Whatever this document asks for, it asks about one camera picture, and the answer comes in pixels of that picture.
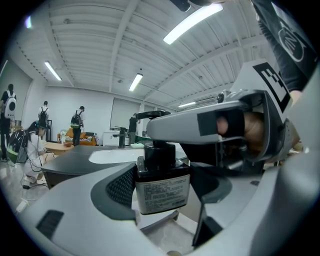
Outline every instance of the human hand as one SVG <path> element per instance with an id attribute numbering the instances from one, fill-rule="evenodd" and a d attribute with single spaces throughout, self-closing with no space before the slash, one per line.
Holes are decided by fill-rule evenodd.
<path id="1" fill-rule="evenodd" d="M 218 134 L 224 135 L 228 131 L 228 121 L 224 117 L 217 120 Z M 244 113 L 244 137 L 247 141 L 248 150 L 253 154 L 258 154 L 264 143 L 264 115 L 259 112 Z"/>

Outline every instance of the white sink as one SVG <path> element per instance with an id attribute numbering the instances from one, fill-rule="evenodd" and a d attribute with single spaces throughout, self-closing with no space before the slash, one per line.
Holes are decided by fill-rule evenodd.
<path id="1" fill-rule="evenodd" d="M 90 155 L 89 161 L 95 164 L 126 163 L 137 161 L 137 158 L 143 155 L 143 148 L 97 150 Z"/>

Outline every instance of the white cabinet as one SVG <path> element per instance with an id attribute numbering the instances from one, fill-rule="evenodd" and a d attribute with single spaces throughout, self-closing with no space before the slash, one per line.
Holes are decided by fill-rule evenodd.
<path id="1" fill-rule="evenodd" d="M 113 134 L 119 134 L 118 130 L 109 130 L 103 132 L 103 146 L 119 146 L 119 137 L 113 137 Z M 129 138 L 125 138 L 125 145 L 129 145 Z"/>

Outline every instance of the floor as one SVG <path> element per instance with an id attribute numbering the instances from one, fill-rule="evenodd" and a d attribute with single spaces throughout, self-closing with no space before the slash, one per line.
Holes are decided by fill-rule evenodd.
<path id="1" fill-rule="evenodd" d="M 27 201 L 29 205 L 32 205 L 37 199 L 49 191 L 49 189 L 43 185 L 38 185 L 28 190 L 23 189 L 21 185 L 21 183 L 23 183 L 22 178 L 23 171 L 20 164 L 10 166 L 6 162 L 0 162 L 0 188 L 16 215 L 19 214 L 16 212 L 16 209 L 23 200 Z"/>
<path id="2" fill-rule="evenodd" d="M 192 246 L 194 233 L 189 232 L 173 219 L 143 233 L 165 254 L 174 251 L 179 253 L 177 255 L 186 255 L 194 250 Z"/>

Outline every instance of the person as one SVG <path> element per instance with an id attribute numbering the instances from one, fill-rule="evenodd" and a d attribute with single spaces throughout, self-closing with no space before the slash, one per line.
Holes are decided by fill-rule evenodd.
<path id="1" fill-rule="evenodd" d="M 43 106 L 41 106 L 41 107 L 39 108 L 39 111 L 38 111 L 38 118 L 39 118 L 39 120 L 40 120 L 40 118 L 41 118 L 41 113 L 42 113 L 42 112 L 45 112 L 45 115 L 46 115 L 45 119 L 46 119 L 46 120 L 49 119 L 48 101 L 45 101 L 45 102 L 43 103 Z"/>
<path id="2" fill-rule="evenodd" d="M 55 158 L 53 153 L 48 153 L 43 145 L 42 137 L 46 133 L 46 122 L 34 121 L 26 130 L 27 136 L 27 161 L 23 165 L 25 183 L 46 184 L 46 179 L 41 167 Z"/>
<path id="3" fill-rule="evenodd" d="M 281 77 L 294 105 L 316 68 L 318 56 L 302 28 L 292 18 L 292 13 L 281 2 L 283 1 L 251 0 L 257 14 L 258 25 L 275 55 Z M 299 136 L 292 124 L 288 125 L 292 131 L 293 147 L 299 141 Z M 217 120 L 218 133 L 223 136 L 228 128 L 228 121 L 220 117 Z M 258 153 L 262 150 L 264 120 L 261 113 L 244 113 L 244 136 L 252 152 Z"/>
<path id="4" fill-rule="evenodd" d="M 79 128 L 73 128 L 73 140 L 72 140 L 72 144 L 74 146 L 79 145 L 80 142 L 80 135 L 81 135 L 81 131 L 84 130 L 84 120 L 86 119 L 85 117 L 85 107 L 81 106 L 78 110 L 75 111 L 76 115 L 80 116 L 80 127 Z"/>
<path id="5" fill-rule="evenodd" d="M 14 94 L 14 85 L 11 83 L 8 85 L 8 91 L 5 91 L 1 97 L 0 101 L 0 109 L 1 109 L 1 115 L 0 115 L 0 140 L 1 140 L 1 150 L 2 150 L 2 156 L 1 161 L 7 162 L 7 148 L 6 144 L 9 143 L 10 138 L 10 118 L 5 118 L 5 105 L 7 100 L 9 99 L 9 95 L 12 96 Z"/>
<path id="6" fill-rule="evenodd" d="M 130 145 L 135 144 L 136 142 L 136 132 L 137 132 L 137 118 L 136 115 L 134 114 L 130 119 L 129 119 L 129 139 L 130 139 Z"/>

